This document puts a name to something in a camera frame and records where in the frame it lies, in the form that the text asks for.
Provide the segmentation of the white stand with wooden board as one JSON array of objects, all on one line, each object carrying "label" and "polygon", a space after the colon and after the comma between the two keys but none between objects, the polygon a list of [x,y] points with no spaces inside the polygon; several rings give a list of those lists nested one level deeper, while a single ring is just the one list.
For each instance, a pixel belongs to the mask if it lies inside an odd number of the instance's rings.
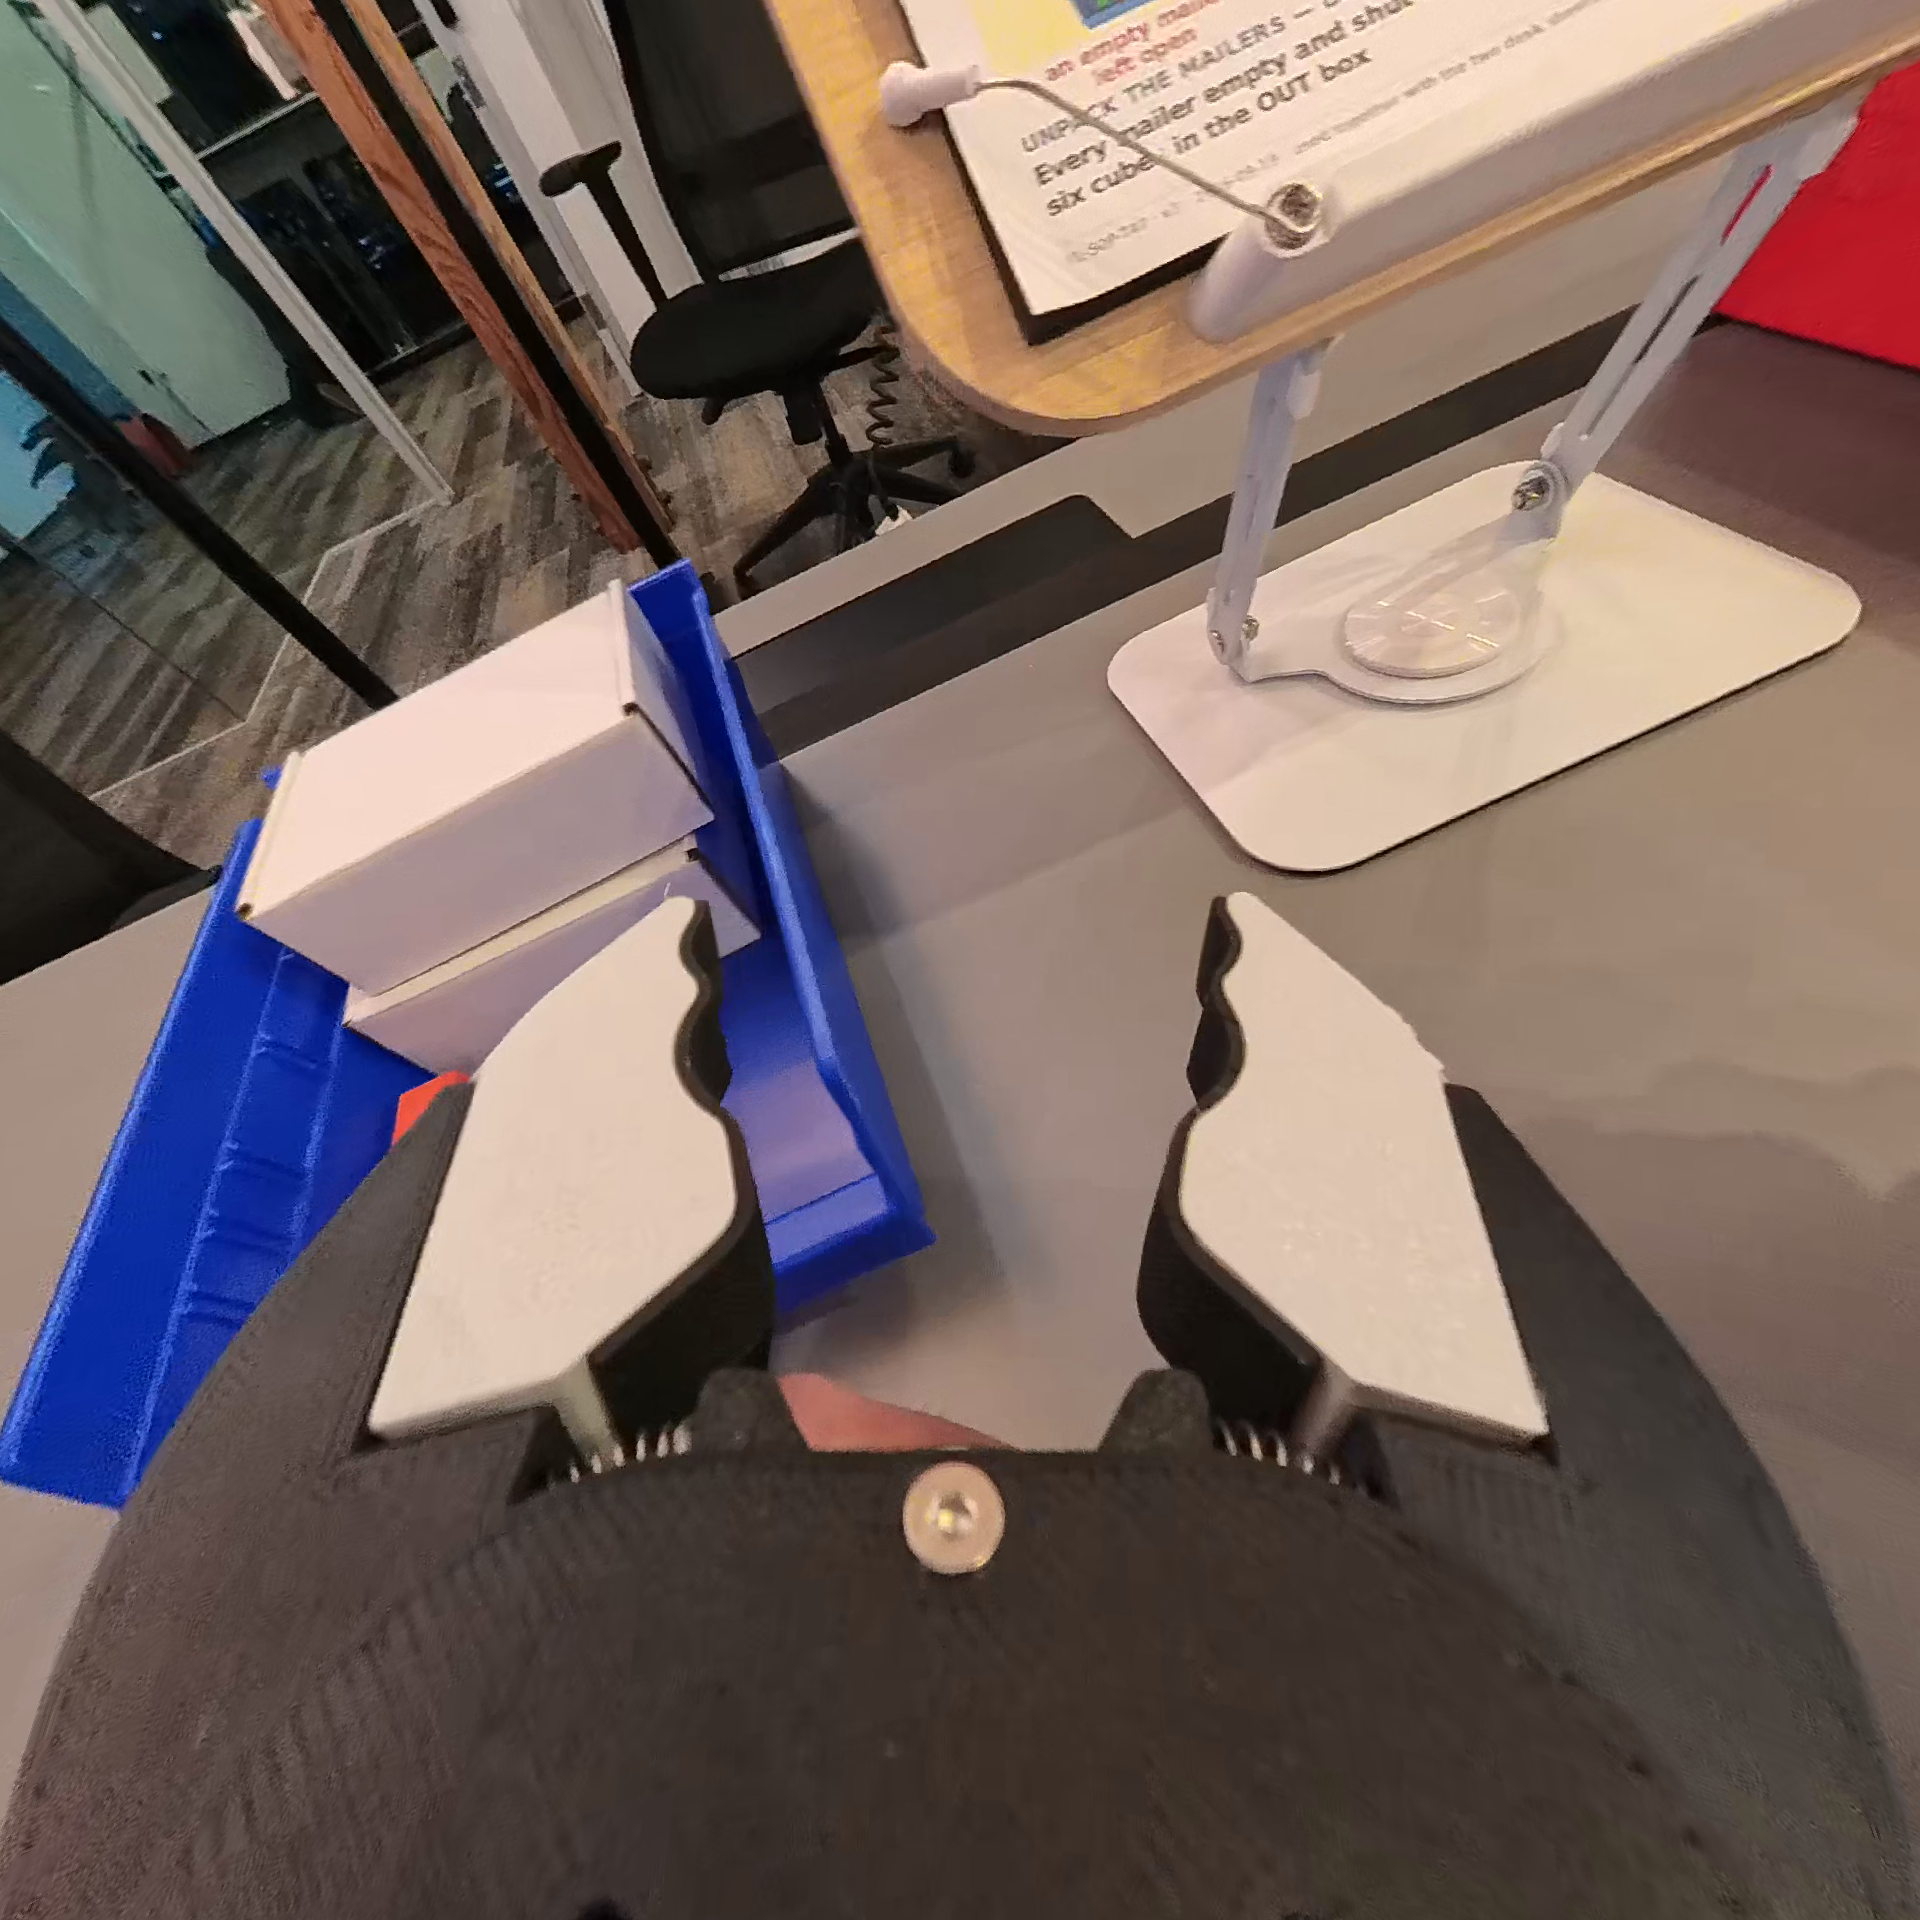
[{"label": "white stand with wooden board", "polygon": [[[1241,332],[1190,272],[1032,338],[945,123],[890,126],[876,83],[916,59],[900,3],[768,3],[907,346],[1002,425],[1089,436],[1255,373],[1207,599],[1126,640],[1107,685],[1255,861],[1331,874],[1831,652],[1860,601],[1834,575],[1597,467],[1867,92],[1915,59],[1915,3],[1844,48],[1451,242]],[[1267,563],[1298,438],[1341,333],[1393,300],[1727,153],[1570,415],[1527,463],[1482,467]]]}]

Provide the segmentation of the dark chair back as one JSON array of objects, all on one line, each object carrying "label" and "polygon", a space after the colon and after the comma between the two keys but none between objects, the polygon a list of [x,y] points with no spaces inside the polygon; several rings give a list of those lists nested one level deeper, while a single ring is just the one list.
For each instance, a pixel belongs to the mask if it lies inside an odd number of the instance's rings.
[{"label": "dark chair back", "polygon": [[2,736],[2,981],[209,887]]}]

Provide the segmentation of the black office chair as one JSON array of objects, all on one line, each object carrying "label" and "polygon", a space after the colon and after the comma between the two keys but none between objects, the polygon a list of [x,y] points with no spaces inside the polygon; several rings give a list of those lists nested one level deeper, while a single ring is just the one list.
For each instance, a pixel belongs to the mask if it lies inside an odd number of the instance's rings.
[{"label": "black office chair", "polygon": [[583,191],[653,300],[629,373],[651,398],[698,404],[707,426],[779,399],[792,445],[827,451],[732,563],[734,590],[753,594],[755,568],[813,523],[846,552],[904,507],[957,498],[966,445],[890,438],[890,315],[767,3],[599,13],[636,143],[546,166],[540,192]]}]

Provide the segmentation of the white cardboard box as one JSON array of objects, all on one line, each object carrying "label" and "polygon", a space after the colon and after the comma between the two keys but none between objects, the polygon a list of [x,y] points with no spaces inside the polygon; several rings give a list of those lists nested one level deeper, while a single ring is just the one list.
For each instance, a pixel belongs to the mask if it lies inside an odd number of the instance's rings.
[{"label": "white cardboard box", "polygon": [[290,755],[235,912],[384,992],[713,817],[678,668],[611,583]]},{"label": "white cardboard box", "polygon": [[670,899],[708,905],[722,956],[760,934],[746,890],[684,836],[391,990],[349,990],[344,1026],[432,1074],[476,1069],[566,975]]}]

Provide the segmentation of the wooden post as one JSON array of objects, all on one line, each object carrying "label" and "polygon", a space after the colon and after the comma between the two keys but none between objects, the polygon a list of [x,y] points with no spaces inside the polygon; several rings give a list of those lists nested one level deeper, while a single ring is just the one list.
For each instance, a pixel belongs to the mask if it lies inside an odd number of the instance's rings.
[{"label": "wooden post", "polygon": [[679,563],[668,503],[381,7],[263,13],[601,535],[623,555]]}]

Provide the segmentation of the blue plastic bin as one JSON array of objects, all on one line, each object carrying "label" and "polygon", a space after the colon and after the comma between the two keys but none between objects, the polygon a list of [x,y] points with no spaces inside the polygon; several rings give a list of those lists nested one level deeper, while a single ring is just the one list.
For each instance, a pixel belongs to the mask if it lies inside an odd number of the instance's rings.
[{"label": "blue plastic bin", "polygon": [[[930,1244],[803,828],[690,563],[638,612],[718,782],[698,833],[760,934],[722,961],[727,1109],[748,1145],[781,1315]],[[344,1021],[348,987],[233,901],[233,834],[3,1416],[3,1482],[116,1510],[253,1308],[391,1143],[428,1074]]]}]

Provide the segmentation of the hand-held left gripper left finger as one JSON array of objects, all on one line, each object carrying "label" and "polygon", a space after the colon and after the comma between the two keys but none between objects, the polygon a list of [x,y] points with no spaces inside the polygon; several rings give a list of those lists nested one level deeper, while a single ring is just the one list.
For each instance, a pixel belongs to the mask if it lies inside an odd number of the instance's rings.
[{"label": "hand-held left gripper left finger", "polygon": [[777,1275],[740,1122],[710,909],[668,899],[474,1073],[368,1407],[376,1442],[548,1413],[580,1469],[692,1452],[760,1368]]}]

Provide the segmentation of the red container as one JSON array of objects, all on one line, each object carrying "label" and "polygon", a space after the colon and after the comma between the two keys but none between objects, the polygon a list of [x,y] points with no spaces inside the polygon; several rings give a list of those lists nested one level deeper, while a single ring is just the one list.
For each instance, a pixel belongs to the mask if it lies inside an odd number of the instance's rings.
[{"label": "red container", "polygon": [[1795,195],[1717,315],[1917,369],[1917,66],[1878,83],[1837,158]]}]

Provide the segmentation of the printed instruction sheet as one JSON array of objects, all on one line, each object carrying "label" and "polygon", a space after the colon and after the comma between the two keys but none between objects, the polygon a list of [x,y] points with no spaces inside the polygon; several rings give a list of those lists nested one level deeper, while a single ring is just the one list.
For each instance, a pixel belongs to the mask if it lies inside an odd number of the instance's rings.
[{"label": "printed instruction sheet", "polygon": [[900,3],[1032,338],[1215,249],[1227,340],[1831,54],[1844,3]]}]

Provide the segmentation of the black metal partition frame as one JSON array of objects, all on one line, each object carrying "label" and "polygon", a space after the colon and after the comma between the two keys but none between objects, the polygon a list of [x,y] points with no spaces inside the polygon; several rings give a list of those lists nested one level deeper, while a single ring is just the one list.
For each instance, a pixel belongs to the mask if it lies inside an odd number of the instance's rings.
[{"label": "black metal partition frame", "polygon": [[398,692],[351,652],[319,612],[310,610],[272,570],[257,563],[241,541],[233,541],[213,516],[205,513],[193,495],[185,492],[116,425],[102,417],[10,320],[2,320],[2,369],[126,491],[147,501],[207,563],[253,601],[259,610],[267,612],[285,637],[295,641],[349,693],[375,710],[398,703]]}]

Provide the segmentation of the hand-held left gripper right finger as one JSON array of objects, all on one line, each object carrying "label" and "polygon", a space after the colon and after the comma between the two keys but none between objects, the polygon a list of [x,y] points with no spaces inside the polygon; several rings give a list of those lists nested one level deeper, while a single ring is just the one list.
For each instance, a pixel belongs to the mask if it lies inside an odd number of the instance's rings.
[{"label": "hand-held left gripper right finger", "polygon": [[1363,1472],[1385,1419],[1536,1454],[1550,1415],[1443,1069],[1250,892],[1211,899],[1188,1109],[1140,1237],[1137,1308],[1220,1454]]}]

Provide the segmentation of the person's left hand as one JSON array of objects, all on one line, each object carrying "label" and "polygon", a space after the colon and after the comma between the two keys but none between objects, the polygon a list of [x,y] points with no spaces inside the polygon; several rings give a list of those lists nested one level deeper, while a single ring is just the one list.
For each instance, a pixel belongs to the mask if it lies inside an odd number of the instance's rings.
[{"label": "person's left hand", "polygon": [[877,1402],[823,1376],[781,1376],[779,1387],[811,1452],[976,1454],[1007,1446],[973,1427],[919,1409]]}]

